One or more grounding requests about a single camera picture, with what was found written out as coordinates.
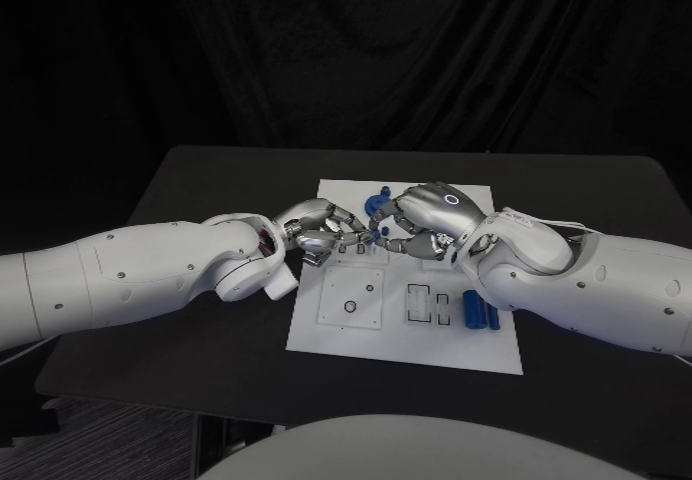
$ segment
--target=white round object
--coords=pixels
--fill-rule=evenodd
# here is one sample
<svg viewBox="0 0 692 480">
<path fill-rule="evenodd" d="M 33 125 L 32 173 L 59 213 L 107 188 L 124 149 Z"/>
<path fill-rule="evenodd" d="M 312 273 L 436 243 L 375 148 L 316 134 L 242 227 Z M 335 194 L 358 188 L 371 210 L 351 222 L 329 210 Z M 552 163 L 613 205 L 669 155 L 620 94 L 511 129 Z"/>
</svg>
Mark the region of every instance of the white round object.
<svg viewBox="0 0 692 480">
<path fill-rule="evenodd" d="M 635 480 L 609 463 L 499 428 L 365 415 L 294 428 L 228 457 L 202 480 Z"/>
</svg>

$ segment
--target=cable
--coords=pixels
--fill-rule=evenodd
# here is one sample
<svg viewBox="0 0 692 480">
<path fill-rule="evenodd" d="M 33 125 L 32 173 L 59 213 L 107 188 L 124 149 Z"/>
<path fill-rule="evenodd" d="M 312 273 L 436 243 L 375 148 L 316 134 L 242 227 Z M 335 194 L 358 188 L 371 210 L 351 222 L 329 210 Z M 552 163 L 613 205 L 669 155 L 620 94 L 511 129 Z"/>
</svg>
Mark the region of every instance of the cable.
<svg viewBox="0 0 692 480">
<path fill-rule="evenodd" d="M 686 363 L 692 367 L 692 362 L 685 360 L 679 355 L 673 355 L 673 357 L 682 362 Z"/>
<path fill-rule="evenodd" d="M 13 362 L 17 358 L 23 357 L 29 352 L 32 352 L 33 350 L 36 350 L 45 343 L 48 343 L 58 335 L 55 335 L 54 337 L 48 337 L 45 338 L 39 343 L 35 343 L 28 349 L 22 350 L 16 355 L 13 355 L 10 358 L 6 358 L 2 362 L 0 362 L 0 367 L 3 365 L 7 365 L 7 363 Z"/>
<path fill-rule="evenodd" d="M 525 213 L 518 212 L 516 210 L 513 210 L 509 207 L 505 207 L 503 211 L 508 212 L 508 213 L 516 213 L 518 215 L 528 218 L 529 220 L 534 220 L 535 222 L 539 222 L 539 223 L 545 223 L 547 225 L 555 225 L 558 227 L 565 227 L 565 228 L 575 228 L 578 230 L 584 230 L 584 231 L 591 232 L 591 233 L 601 233 L 598 230 L 594 230 L 593 228 L 588 228 L 587 226 L 584 226 L 583 223 L 578 223 L 578 222 L 562 222 L 562 221 L 558 221 L 558 220 L 544 220 L 542 218 L 532 217 L 531 215 L 526 215 Z"/>
</svg>

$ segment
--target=black table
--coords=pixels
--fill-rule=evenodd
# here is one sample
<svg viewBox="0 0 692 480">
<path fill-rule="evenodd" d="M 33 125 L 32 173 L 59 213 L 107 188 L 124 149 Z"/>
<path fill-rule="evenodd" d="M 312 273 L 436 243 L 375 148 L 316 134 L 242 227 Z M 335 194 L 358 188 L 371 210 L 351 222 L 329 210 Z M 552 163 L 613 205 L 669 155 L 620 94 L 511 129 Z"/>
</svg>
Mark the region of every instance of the black table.
<svg viewBox="0 0 692 480">
<path fill-rule="evenodd" d="M 221 213 L 273 216 L 320 178 L 490 185 L 496 208 L 578 220 L 614 235 L 692 247 L 692 219 L 643 157 L 178 147 L 131 224 Z M 289 265 L 300 272 L 300 253 Z M 39 392 L 297 425 L 395 413 L 469 420 L 567 445 L 624 467 L 692 472 L 692 369 L 518 312 L 524 376 L 287 352 L 296 292 L 65 335 Z"/>
</svg>

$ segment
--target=black backdrop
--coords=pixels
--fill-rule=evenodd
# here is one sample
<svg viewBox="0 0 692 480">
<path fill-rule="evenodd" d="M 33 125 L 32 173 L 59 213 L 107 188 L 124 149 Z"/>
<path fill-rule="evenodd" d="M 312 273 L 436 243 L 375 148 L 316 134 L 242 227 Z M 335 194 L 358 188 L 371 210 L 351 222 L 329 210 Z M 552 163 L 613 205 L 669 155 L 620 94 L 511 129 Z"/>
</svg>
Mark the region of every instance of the black backdrop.
<svg viewBox="0 0 692 480">
<path fill-rule="evenodd" d="M 648 155 L 689 203 L 691 22 L 673 0 L 3 2 L 0 254 L 121 225 L 176 144 Z M 15 434 L 46 354 L 0 367 Z"/>
</svg>

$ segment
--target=robotic hand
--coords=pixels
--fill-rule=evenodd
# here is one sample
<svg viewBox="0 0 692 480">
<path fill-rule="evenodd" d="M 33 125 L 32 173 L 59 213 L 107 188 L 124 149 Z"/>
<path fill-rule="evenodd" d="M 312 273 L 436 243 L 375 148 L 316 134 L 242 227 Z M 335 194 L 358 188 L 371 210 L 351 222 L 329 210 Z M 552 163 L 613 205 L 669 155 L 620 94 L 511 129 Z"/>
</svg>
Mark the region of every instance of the robotic hand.
<svg viewBox="0 0 692 480">
<path fill-rule="evenodd" d="M 208 290 L 232 302 L 264 288 L 278 300 L 297 286 L 287 250 L 300 247 L 320 266 L 342 244 L 371 239 L 351 212 L 314 199 L 274 220 L 237 213 L 202 224 L 140 225 L 0 256 L 0 350 L 152 318 Z"/>
<path fill-rule="evenodd" d="M 456 248 L 466 273 L 500 310 L 526 309 L 552 323 L 637 350 L 692 355 L 692 251 L 616 237 L 574 222 L 551 222 L 509 208 L 485 215 L 472 199 L 437 182 L 410 188 L 372 215 L 394 215 L 410 239 L 378 244 L 423 259 Z M 575 228 L 562 237 L 547 226 Z"/>
</svg>

